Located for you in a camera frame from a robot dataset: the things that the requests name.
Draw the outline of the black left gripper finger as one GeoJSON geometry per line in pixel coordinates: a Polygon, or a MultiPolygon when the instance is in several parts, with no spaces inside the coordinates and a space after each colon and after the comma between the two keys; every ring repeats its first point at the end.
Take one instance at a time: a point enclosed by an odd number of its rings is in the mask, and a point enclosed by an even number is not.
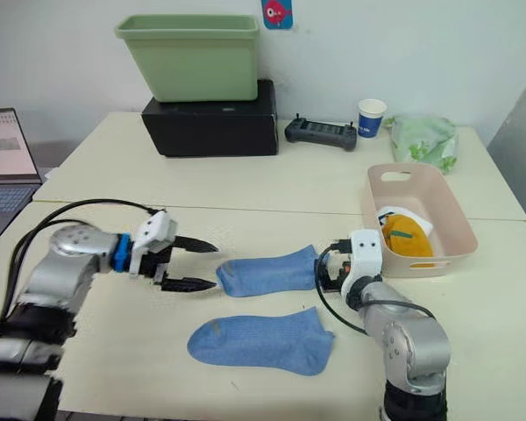
{"type": "Polygon", "coordinates": [[[160,289],[166,292],[194,293],[215,288],[216,284],[200,278],[184,277],[181,279],[164,277],[160,289]]]}
{"type": "Polygon", "coordinates": [[[184,249],[191,253],[215,253],[219,251],[217,246],[207,241],[183,236],[174,238],[173,247],[184,249]]]}

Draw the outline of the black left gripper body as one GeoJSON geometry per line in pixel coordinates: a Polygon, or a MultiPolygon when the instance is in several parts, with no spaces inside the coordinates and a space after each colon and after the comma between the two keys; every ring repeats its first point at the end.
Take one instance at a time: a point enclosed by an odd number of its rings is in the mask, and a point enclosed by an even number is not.
{"type": "Polygon", "coordinates": [[[167,277],[167,268],[172,251],[173,247],[167,246],[157,253],[147,252],[144,254],[139,266],[139,275],[150,279],[154,285],[161,289],[171,289],[173,286],[172,281],[167,277]]]}

